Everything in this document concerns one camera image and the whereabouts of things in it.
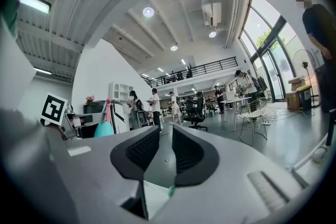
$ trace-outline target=shorts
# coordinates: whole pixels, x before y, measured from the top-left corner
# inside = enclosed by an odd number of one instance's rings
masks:
[[[178,114],[178,106],[175,108],[172,108],[172,114],[177,115]]]

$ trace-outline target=air conditioning unit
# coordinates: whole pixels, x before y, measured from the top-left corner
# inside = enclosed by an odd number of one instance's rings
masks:
[[[222,4],[209,3],[202,5],[204,25],[217,26],[222,22]]]

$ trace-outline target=black and white square marker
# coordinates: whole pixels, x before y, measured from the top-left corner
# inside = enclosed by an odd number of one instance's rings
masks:
[[[62,125],[67,103],[68,100],[48,92],[41,118],[51,123]]]

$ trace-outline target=man in black t-shirt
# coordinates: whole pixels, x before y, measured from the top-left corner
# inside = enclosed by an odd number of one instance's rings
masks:
[[[325,79],[319,81],[320,90],[326,98],[336,105],[332,91],[336,89],[336,20],[321,4],[312,4],[311,0],[296,0],[305,9],[302,22],[310,41],[317,47],[323,57],[326,73]]]
[[[218,106],[221,111],[221,114],[223,114],[224,113],[224,103],[221,103],[221,101],[224,101],[223,92],[221,89],[218,88],[218,86],[215,86],[215,90],[216,90],[215,96],[217,98]]]

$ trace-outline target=black railing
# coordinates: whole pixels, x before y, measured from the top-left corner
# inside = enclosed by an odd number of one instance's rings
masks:
[[[236,61],[236,57],[230,57],[227,59],[206,63],[205,65],[192,67],[192,68],[189,68],[188,70],[184,69],[178,72],[171,73],[168,76],[165,75],[165,76],[152,79],[152,80],[145,79],[144,77],[142,78],[148,83],[149,86],[158,87],[158,86],[165,85],[171,82],[181,81],[184,79],[197,77],[197,76],[201,76],[204,74],[220,71],[223,69],[228,69],[231,67],[237,67],[237,66],[238,64]]]

